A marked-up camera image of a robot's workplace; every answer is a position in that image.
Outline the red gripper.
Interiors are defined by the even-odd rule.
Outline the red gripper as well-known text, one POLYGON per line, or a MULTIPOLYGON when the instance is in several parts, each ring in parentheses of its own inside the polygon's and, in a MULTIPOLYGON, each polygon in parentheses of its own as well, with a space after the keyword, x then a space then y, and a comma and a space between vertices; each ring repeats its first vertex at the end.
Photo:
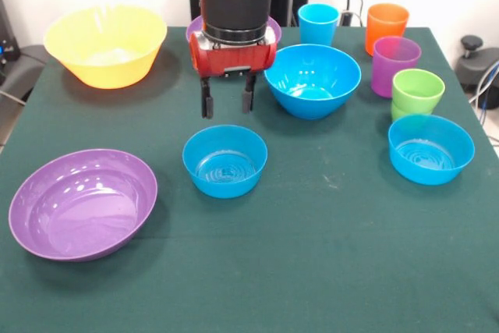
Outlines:
POLYGON ((210 77, 232 72, 246 74, 246 85, 242 92, 242 112, 253 110, 254 87, 257 72, 272 66, 277 53, 278 39, 274 30, 267 26, 264 38, 254 44, 229 45, 211 41, 202 31, 189 37, 189 49, 193 68, 197 71, 201 85, 201 109, 204 119, 213 117, 214 102, 211 96, 210 77))

